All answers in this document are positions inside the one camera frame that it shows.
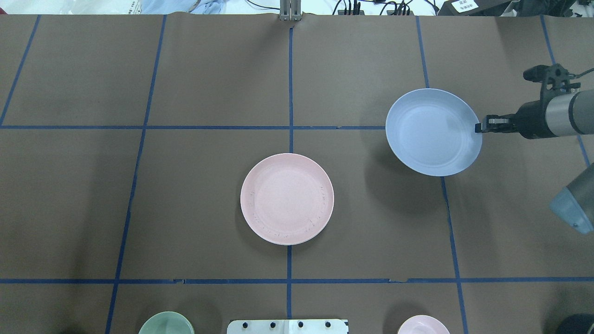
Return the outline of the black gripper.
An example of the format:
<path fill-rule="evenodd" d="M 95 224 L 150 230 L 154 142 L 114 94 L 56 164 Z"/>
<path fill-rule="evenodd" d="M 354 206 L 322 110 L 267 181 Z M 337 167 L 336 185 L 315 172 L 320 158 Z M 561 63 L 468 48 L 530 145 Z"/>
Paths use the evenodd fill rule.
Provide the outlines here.
<path fill-rule="evenodd" d="M 554 134 L 546 121 L 546 110 L 540 101 L 532 101 L 520 106 L 511 117 L 485 116 L 475 124 L 474 131 L 483 133 L 519 133 L 525 139 L 549 139 Z"/>

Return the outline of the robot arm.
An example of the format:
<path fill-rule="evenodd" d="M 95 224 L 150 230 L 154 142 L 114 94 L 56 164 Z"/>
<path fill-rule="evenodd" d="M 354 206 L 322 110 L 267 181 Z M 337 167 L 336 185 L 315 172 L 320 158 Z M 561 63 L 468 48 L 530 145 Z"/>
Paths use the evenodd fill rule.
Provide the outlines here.
<path fill-rule="evenodd" d="M 477 134 L 518 134 L 524 139 L 577 139 L 592 136 L 594 131 L 594 93 L 592 90 L 561 94 L 548 101 L 522 104 L 517 112 L 484 116 L 475 126 Z M 593 159 L 550 201 L 550 210 L 573 230 L 593 233 Z"/>

